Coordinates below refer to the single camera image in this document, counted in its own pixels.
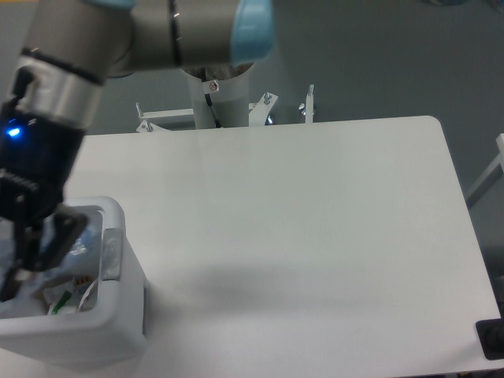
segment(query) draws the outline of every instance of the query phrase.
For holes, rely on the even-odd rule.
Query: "metal cylinder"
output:
[[[131,48],[114,64],[114,74],[177,66],[168,1],[140,0],[132,10],[132,23]]]
[[[131,43],[132,20],[126,9],[80,0],[41,0],[24,53],[102,83]]]
[[[223,128],[241,128],[249,125],[249,78],[252,67],[236,71],[235,75],[208,75],[206,79],[218,79],[219,91],[211,94],[213,110]],[[193,76],[195,72],[184,72],[189,83],[191,104],[195,112],[197,129],[215,128],[214,115],[206,101],[202,79]],[[219,72],[219,68],[206,69],[207,72]]]

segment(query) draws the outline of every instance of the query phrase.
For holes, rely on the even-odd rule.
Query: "black cable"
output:
[[[202,71],[201,71],[201,78],[202,78],[203,83],[207,81],[207,79],[206,79],[206,69],[202,69]],[[212,102],[212,98],[210,97],[210,93],[205,94],[205,100],[206,100],[206,104],[210,108],[210,112],[212,113],[213,122],[215,123],[215,127],[216,128],[222,128],[221,121],[219,120],[217,112],[215,111],[215,107],[213,106],[213,102]]]

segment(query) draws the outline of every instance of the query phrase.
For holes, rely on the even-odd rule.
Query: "bolt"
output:
[[[139,113],[139,118],[143,118],[143,111],[140,109],[140,103],[136,103],[136,111]]]
[[[270,102],[270,100],[271,100],[272,98],[273,98],[273,96],[271,96],[271,93],[266,92],[266,93],[265,93],[265,104],[266,104],[266,105],[269,105],[269,102]]]

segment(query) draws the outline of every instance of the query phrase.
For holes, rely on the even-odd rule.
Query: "white table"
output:
[[[498,317],[430,117],[91,136],[69,196],[108,195],[152,283],[150,349],[2,376],[367,378],[497,369]]]

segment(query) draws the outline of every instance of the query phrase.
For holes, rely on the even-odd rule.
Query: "black object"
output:
[[[34,78],[29,68],[20,68],[13,97],[0,112],[0,217],[13,222],[16,246],[0,302],[16,295],[21,270],[59,265],[87,225],[84,215],[61,204],[84,130],[17,108]],[[54,238],[42,253],[43,221],[52,213]]]
[[[488,360],[504,359],[504,319],[478,321],[476,330]]]

